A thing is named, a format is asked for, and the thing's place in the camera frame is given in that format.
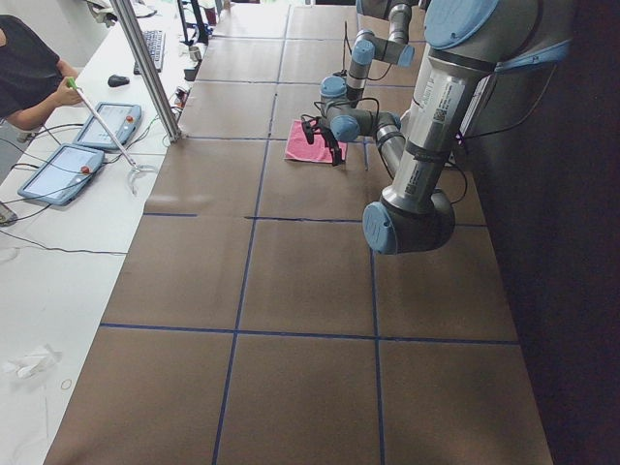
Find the person's hand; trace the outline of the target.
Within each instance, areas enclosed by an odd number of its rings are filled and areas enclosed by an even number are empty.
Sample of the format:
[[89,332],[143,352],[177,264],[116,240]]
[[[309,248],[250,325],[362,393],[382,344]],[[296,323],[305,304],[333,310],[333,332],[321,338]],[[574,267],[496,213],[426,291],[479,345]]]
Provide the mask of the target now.
[[57,107],[72,106],[82,102],[78,92],[67,83],[60,83],[52,97]]

